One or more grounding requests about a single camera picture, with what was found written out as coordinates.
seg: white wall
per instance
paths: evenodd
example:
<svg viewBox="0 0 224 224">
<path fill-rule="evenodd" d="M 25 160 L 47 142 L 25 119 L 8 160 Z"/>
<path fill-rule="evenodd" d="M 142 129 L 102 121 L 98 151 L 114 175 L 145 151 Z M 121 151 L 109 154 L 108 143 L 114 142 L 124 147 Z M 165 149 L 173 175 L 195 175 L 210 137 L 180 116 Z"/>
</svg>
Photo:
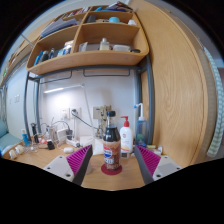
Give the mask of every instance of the white wall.
<svg viewBox="0 0 224 224">
<path fill-rule="evenodd" d="M 128 71 L 120 72 L 86 72 L 86 75 L 127 75 Z M 131 72 L 128 77 L 84 77 L 82 72 L 73 72 L 71 79 L 62 80 L 57 82 L 50 82 L 43 84 L 41 100 L 42 103 L 42 114 L 41 123 L 51 124 L 52 118 L 54 121 L 61 120 L 61 109 L 77 107 L 81 108 L 81 118 L 88 124 L 90 119 L 88 116 L 88 110 L 85 101 L 84 91 L 81 87 L 64 89 L 52 93 L 43 93 L 44 90 L 51 90 L 60 87 L 69 87 L 77 83 L 84 83 L 89 102 L 89 109 L 91 117 L 93 115 L 94 106 L 111 105 L 112 110 L 116 111 L 115 122 L 118 130 L 123 126 L 124 119 L 121 116 L 129 116 L 130 127 L 135 130 L 135 117 L 136 110 L 134 104 L 136 104 L 136 80 L 135 75 Z M 71 129 L 73 129 L 73 120 L 66 120 Z M 93 120 L 93 126 L 98 127 L 98 121 Z M 91 135 L 92 129 L 83 122 L 77 120 L 78 136 L 80 135 Z"/>
<path fill-rule="evenodd" d="M 6 110 L 9 133 L 19 139 L 22 139 L 21 129 L 25 129 L 23 115 L 23 97 L 26 75 L 26 64 L 24 64 L 10 78 L 7 90 Z M 33 109 L 33 87 L 34 83 L 29 81 L 27 89 L 27 117 L 29 121 L 30 131 L 30 123 L 35 122 Z M 19 95 L 19 102 L 15 102 L 16 95 Z"/>
<path fill-rule="evenodd" d="M 23 97 L 24 86 L 26 78 L 25 65 L 21 66 L 18 71 L 11 77 L 8 83 L 8 95 L 7 95 L 7 123 L 9 132 L 17 138 L 22 139 L 21 129 L 24 129 L 24 114 L 23 114 Z M 113 72 L 86 72 L 86 75 L 127 75 L 128 71 L 113 71 Z M 67 74 L 60 77 L 53 77 L 47 80 L 53 80 L 57 78 L 68 77 Z M 84 77 L 82 72 L 73 72 L 73 76 L 68 80 L 61 80 L 56 82 L 50 82 L 41 85 L 40 88 L 40 122 L 51 124 L 53 122 L 61 120 L 61 109 L 78 107 L 81 108 L 81 118 L 88 124 L 90 123 L 86 101 L 84 97 L 83 89 L 70 88 L 64 89 L 58 92 L 43 93 L 45 90 L 51 90 L 59 87 L 69 87 L 77 83 L 84 83 L 89 102 L 89 108 L 91 116 L 93 114 L 94 106 L 111 105 L 112 110 L 116 111 L 115 122 L 118 130 L 123 126 L 124 119 L 121 116 L 129 116 L 130 127 L 135 130 L 135 122 L 137 111 L 134 109 L 136 104 L 136 77 L 131 72 L 128 77 Z M 30 133 L 32 134 L 30 124 L 35 122 L 33 96 L 35 92 L 34 82 L 29 81 L 27 89 L 27 117 Z M 19 102 L 15 102 L 15 96 L 20 95 Z M 73 120 L 66 120 L 70 128 L 73 130 Z M 91 135 L 92 129 L 77 120 L 76 127 L 78 130 L 77 137 L 81 135 Z M 94 127 L 98 127 L 98 121 L 93 120 Z M 45 125 L 42 125 L 42 132 L 45 132 Z M 58 130 L 63 128 L 63 124 L 58 126 Z"/>
</svg>

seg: label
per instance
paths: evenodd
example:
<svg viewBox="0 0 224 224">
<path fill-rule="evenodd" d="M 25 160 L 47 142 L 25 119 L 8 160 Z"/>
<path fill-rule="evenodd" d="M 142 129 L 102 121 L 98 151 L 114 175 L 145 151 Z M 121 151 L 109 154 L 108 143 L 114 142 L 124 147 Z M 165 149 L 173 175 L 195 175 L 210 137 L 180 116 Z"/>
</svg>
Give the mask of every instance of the label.
<svg viewBox="0 0 224 224">
<path fill-rule="evenodd" d="M 114 159 L 107 159 L 107 158 L 104 158 L 104 161 L 108 164 L 114 164 Z"/>
<path fill-rule="evenodd" d="M 107 146 L 104 146 L 103 149 L 104 149 L 104 157 L 109 158 L 113 155 L 112 150 Z"/>
<path fill-rule="evenodd" d="M 107 169 L 116 170 L 120 166 L 120 144 L 106 144 L 103 146 L 104 162 Z"/>
<path fill-rule="evenodd" d="M 130 150 L 130 139 L 127 138 L 126 134 L 121 135 L 121 150 L 129 152 Z"/>
</svg>

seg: bottle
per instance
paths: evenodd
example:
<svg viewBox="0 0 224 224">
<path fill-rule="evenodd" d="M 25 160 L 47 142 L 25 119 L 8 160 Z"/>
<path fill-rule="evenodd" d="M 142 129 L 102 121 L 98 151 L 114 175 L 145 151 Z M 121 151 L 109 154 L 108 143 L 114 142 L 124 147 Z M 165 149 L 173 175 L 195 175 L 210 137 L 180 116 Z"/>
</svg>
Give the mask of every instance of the bottle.
<svg viewBox="0 0 224 224">
<path fill-rule="evenodd" d="M 100 51 L 102 50 L 110 50 L 110 45 L 106 38 L 103 38 L 100 42 Z"/>
<path fill-rule="evenodd" d="M 121 136 L 121 158 L 128 158 L 129 153 L 133 151 L 133 131 L 129 127 L 128 116 L 123 116 L 125 118 L 124 127 L 120 129 Z"/>
<path fill-rule="evenodd" d="M 104 163 L 107 170 L 120 167 L 121 138 L 114 124 L 115 111 L 107 111 L 107 126 L 103 136 Z"/>
<path fill-rule="evenodd" d="M 33 131 L 33 137 L 34 137 L 35 142 L 39 143 L 37 130 L 36 130 L 36 124 L 35 123 L 31 123 L 31 128 L 32 128 L 32 131 Z"/>
<path fill-rule="evenodd" d="M 40 57 L 39 63 L 48 60 L 48 54 L 49 54 L 48 51 L 44 51 L 43 55 Z"/>
<path fill-rule="evenodd" d="M 54 56 L 54 48 L 51 49 L 49 59 L 53 58 L 53 56 Z"/>
<path fill-rule="evenodd" d="M 135 144 L 146 148 L 146 136 L 147 136 L 147 121 L 143 117 L 143 104 L 136 104 L 134 108 L 141 105 L 141 116 L 138 118 L 136 123 L 136 138 Z"/>
<path fill-rule="evenodd" d="M 24 141 L 25 145 L 26 146 L 30 145 L 27 134 L 26 134 L 26 130 L 22 129 L 21 131 L 22 131 L 23 141 Z"/>
</svg>

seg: cup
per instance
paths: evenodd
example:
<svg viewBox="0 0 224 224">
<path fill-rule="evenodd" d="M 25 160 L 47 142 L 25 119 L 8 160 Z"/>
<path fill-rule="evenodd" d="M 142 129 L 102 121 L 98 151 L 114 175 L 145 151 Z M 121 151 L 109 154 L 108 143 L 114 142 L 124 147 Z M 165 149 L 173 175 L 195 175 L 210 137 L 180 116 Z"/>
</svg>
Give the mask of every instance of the cup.
<svg viewBox="0 0 224 224">
<path fill-rule="evenodd" d="M 135 21 L 132 20 L 132 19 L 129 20 L 128 24 L 129 24 L 129 25 L 136 25 Z"/>
</svg>

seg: spray bottle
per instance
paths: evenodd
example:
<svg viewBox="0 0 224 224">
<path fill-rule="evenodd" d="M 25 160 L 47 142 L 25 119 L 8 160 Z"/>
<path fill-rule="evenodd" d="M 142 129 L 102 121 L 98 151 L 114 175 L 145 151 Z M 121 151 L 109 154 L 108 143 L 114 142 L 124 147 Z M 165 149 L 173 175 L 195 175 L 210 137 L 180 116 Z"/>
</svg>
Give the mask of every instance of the spray bottle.
<svg viewBox="0 0 224 224">
<path fill-rule="evenodd" d="M 141 116 L 136 123 L 136 138 L 135 144 L 146 148 L 146 136 L 147 136 L 147 121 L 143 117 L 143 104 L 136 104 L 134 108 L 141 106 Z"/>
<path fill-rule="evenodd" d="M 133 132 L 129 127 L 128 116 L 123 116 L 125 118 L 124 127 L 120 129 L 121 136 L 121 158 L 128 158 L 129 153 L 133 151 Z"/>
</svg>

